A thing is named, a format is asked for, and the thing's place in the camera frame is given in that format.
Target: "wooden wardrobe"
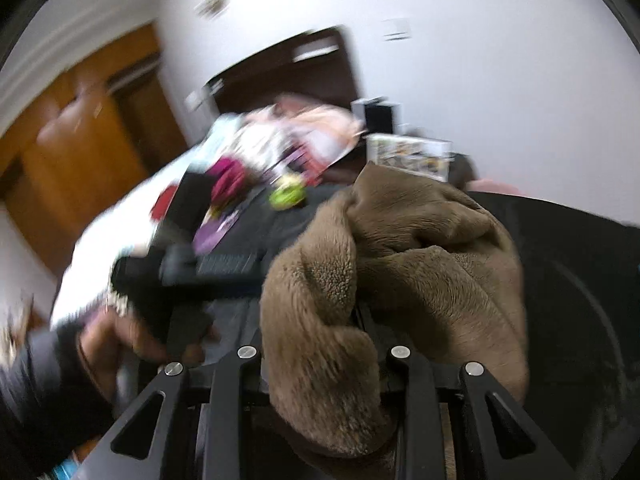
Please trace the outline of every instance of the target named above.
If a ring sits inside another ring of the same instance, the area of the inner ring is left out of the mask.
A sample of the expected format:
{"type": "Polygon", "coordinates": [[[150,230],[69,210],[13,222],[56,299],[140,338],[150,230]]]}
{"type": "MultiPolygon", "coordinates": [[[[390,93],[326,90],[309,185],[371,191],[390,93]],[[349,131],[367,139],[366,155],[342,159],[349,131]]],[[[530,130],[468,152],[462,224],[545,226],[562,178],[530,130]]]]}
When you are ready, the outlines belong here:
{"type": "Polygon", "coordinates": [[[0,138],[0,200],[57,278],[86,226],[187,148],[159,53],[151,25],[113,41],[58,76],[0,138]]]}

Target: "brown fleece fabric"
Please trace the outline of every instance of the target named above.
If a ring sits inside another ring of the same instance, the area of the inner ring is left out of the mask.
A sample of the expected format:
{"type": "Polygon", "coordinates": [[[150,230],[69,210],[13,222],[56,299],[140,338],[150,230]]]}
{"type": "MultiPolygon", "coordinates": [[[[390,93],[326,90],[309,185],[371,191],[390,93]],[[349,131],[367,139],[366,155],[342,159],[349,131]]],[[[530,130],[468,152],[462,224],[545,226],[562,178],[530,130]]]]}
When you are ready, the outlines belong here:
{"type": "Polygon", "coordinates": [[[356,288],[376,322],[407,333],[430,360],[480,361],[523,399],[521,273],[504,227],[467,195],[368,164],[320,206],[264,283],[272,405],[331,460],[388,447],[396,424],[380,407],[376,350],[349,325],[356,288]]]}

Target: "silver bolt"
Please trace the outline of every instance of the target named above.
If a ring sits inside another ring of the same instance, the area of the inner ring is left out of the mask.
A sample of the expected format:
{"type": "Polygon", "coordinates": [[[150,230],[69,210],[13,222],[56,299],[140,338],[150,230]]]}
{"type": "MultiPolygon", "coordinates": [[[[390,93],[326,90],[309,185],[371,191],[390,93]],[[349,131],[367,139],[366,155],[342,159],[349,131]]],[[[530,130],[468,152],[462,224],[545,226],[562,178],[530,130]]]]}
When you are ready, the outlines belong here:
{"type": "Polygon", "coordinates": [[[238,357],[241,359],[251,359],[258,351],[252,346],[241,346],[238,349],[238,357]]]}
{"type": "Polygon", "coordinates": [[[409,350],[406,346],[394,346],[391,349],[391,355],[396,359],[407,359],[409,355],[411,355],[411,350],[409,350]]]}
{"type": "Polygon", "coordinates": [[[469,375],[478,377],[479,375],[482,375],[484,373],[484,367],[480,363],[471,361],[465,365],[465,371],[469,375]]]}
{"type": "Polygon", "coordinates": [[[182,373],[182,370],[184,370],[184,366],[182,366],[182,363],[173,362],[164,367],[164,373],[169,377],[180,375],[182,373]]]}

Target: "fuzzy cloth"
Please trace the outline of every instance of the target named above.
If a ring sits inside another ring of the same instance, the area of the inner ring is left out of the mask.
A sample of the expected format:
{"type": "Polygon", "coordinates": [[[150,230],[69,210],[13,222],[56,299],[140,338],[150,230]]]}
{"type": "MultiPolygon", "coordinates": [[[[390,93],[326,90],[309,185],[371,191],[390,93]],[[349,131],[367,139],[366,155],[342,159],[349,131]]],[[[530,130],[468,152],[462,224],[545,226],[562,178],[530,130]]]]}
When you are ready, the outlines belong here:
{"type": "Polygon", "coordinates": [[[368,164],[275,259],[262,290],[271,403],[313,452],[376,454],[396,428],[380,406],[376,349],[350,326],[356,288],[376,322],[430,360],[479,361],[524,399],[522,272],[507,231],[447,184],[368,164]]]}

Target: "light switch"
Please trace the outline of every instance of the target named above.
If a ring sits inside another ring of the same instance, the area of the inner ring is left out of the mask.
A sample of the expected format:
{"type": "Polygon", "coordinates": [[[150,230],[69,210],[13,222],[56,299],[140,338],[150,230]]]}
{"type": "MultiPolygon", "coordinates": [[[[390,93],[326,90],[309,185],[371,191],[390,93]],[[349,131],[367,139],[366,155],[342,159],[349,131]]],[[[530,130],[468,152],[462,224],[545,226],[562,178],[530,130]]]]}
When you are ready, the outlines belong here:
{"type": "Polygon", "coordinates": [[[406,18],[391,18],[382,20],[382,38],[385,41],[407,40],[411,37],[409,20],[406,18]]]}

